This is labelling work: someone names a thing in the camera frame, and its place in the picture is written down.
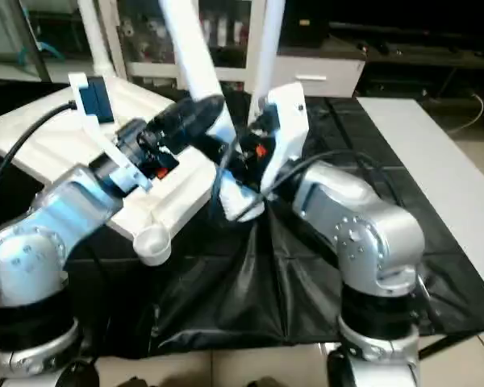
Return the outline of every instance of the black cloth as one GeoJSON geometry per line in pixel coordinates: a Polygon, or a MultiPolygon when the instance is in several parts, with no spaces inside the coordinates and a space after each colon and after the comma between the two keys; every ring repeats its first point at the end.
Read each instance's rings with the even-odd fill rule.
{"type": "MultiPolygon", "coordinates": [[[[243,125],[240,106],[247,108],[248,96],[227,94],[227,101],[236,123],[243,125]]],[[[484,331],[484,283],[473,265],[360,104],[352,99],[331,102],[356,149],[386,166],[423,228],[426,249],[419,272],[436,315],[429,318],[425,301],[416,297],[421,334],[484,331]]],[[[345,148],[325,101],[308,98],[307,109],[311,129],[305,156],[345,148]]],[[[334,164],[351,168],[353,161],[334,164]]],[[[5,209],[9,218],[26,210],[40,187],[18,170],[8,174],[0,189],[0,221],[7,220],[1,216],[5,209]],[[4,189],[12,189],[23,202],[6,201],[4,189]]],[[[377,185],[390,200],[385,186],[377,185]]],[[[128,240],[102,227],[70,256],[66,269],[74,309],[95,343],[109,320],[103,353],[140,358],[338,340],[340,275],[327,263],[336,258],[279,202],[268,204],[254,222],[228,230],[209,221],[203,208],[173,239],[172,249],[165,264],[145,267],[128,240]],[[111,286],[101,280],[90,254],[102,259],[111,286]]]]}

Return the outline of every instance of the screw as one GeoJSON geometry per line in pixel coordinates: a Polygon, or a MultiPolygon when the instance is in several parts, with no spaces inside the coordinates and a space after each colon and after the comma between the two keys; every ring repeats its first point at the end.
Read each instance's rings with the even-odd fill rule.
{"type": "Polygon", "coordinates": [[[355,242],[355,240],[357,239],[357,235],[355,235],[355,231],[351,229],[348,231],[348,237],[349,237],[349,240],[351,240],[352,242],[355,242]]]}
{"type": "Polygon", "coordinates": [[[379,347],[371,347],[371,352],[377,359],[380,359],[383,356],[384,351],[379,347]]]}
{"type": "Polygon", "coordinates": [[[43,365],[42,364],[33,364],[33,365],[27,367],[27,373],[30,373],[31,375],[37,375],[38,373],[41,373],[42,371],[43,371],[43,365]]]}

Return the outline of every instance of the glass cabinet door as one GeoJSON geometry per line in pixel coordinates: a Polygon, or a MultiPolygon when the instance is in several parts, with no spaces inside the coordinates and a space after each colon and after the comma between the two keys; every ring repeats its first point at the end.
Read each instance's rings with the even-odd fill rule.
{"type": "Polygon", "coordinates": [[[119,37],[130,62],[174,63],[169,30],[157,0],[118,0],[119,37]]]}
{"type": "MultiPolygon", "coordinates": [[[[23,0],[21,4],[23,14],[30,24],[31,33],[44,59],[62,62],[66,59],[89,60],[91,58],[90,46],[77,2],[23,0]]],[[[25,54],[25,51],[22,51],[19,55],[21,65],[26,60],[25,54]]]]}
{"type": "Polygon", "coordinates": [[[198,0],[202,33],[215,67],[246,67],[251,5],[249,0],[198,0]]]}

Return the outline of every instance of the drawer handle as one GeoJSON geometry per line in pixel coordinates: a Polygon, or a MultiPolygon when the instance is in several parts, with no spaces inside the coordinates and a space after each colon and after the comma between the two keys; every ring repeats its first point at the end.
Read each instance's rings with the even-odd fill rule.
{"type": "Polygon", "coordinates": [[[326,75],[296,75],[298,81],[325,82],[326,75]]]}

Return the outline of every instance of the floor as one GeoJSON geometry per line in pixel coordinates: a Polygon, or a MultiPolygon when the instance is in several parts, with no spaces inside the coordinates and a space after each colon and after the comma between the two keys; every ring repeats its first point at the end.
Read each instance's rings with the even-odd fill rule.
{"type": "MultiPolygon", "coordinates": [[[[0,78],[37,79],[33,69],[18,69],[0,65],[0,78]]],[[[49,67],[54,81],[64,81],[68,71],[91,73],[86,63],[55,64],[49,67]]],[[[455,118],[451,123],[443,118],[434,119],[444,128],[459,126],[469,117],[455,118]]],[[[457,146],[484,173],[484,120],[453,135],[457,146]]],[[[484,334],[483,343],[475,337],[445,352],[421,362],[421,385],[436,387],[484,387],[484,334]]],[[[422,339],[424,347],[434,338],[422,339]]],[[[288,387],[327,387],[325,347],[305,345],[257,350],[194,352],[130,361],[103,358],[98,361],[101,386],[115,387],[131,377],[143,378],[148,385],[244,387],[252,381],[272,377],[274,382],[262,381],[257,385],[288,387]]]]}

